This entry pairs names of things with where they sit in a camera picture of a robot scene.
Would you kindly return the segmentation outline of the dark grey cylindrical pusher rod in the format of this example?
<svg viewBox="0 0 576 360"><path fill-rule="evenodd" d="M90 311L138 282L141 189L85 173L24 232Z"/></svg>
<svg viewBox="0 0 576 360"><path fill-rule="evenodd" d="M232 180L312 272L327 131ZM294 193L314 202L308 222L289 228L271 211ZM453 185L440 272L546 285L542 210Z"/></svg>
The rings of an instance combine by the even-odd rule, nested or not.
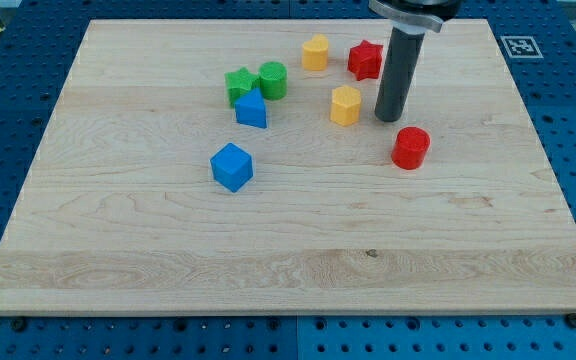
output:
<svg viewBox="0 0 576 360"><path fill-rule="evenodd" d="M392 29L374 113L383 122L398 121L404 110L425 34Z"/></svg>

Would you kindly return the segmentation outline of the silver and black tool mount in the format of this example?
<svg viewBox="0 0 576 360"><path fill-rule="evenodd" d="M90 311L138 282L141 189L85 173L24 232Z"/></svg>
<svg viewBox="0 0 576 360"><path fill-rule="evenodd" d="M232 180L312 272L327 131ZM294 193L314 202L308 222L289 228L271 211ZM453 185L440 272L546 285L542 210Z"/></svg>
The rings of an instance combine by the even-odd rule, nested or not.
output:
<svg viewBox="0 0 576 360"><path fill-rule="evenodd" d="M439 33L453 19L462 0L369 0L369 9L406 33Z"/></svg>

